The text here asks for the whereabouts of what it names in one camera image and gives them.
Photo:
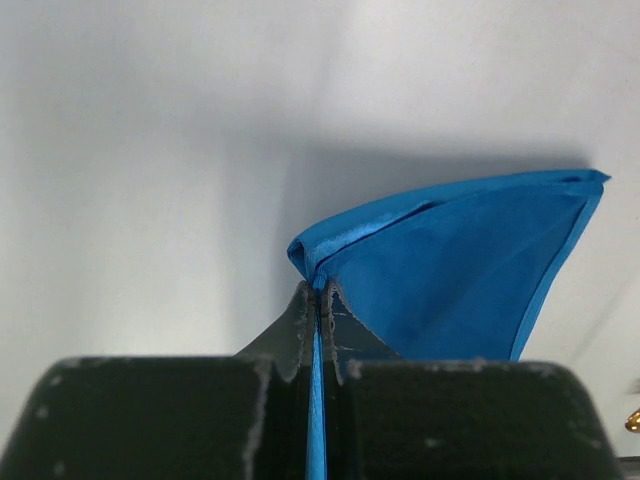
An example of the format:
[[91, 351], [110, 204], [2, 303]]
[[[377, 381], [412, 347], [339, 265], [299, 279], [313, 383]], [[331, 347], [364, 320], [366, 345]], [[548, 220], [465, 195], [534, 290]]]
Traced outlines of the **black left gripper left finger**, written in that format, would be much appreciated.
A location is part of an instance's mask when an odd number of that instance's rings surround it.
[[232, 356], [71, 357], [34, 385], [5, 479], [302, 479], [315, 298]]

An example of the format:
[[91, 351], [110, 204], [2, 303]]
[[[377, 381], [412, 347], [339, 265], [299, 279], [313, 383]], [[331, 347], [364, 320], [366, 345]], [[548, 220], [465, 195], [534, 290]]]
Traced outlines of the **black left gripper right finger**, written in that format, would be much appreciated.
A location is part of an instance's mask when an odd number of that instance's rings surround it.
[[544, 362], [409, 361], [321, 297], [331, 479], [619, 479], [592, 400]]

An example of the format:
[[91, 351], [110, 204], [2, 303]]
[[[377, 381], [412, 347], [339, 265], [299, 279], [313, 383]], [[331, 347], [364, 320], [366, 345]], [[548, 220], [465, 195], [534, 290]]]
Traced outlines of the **blue cloth napkin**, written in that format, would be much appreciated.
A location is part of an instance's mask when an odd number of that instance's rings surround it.
[[516, 360], [606, 182], [577, 169], [412, 190], [309, 227], [287, 255], [406, 359]]

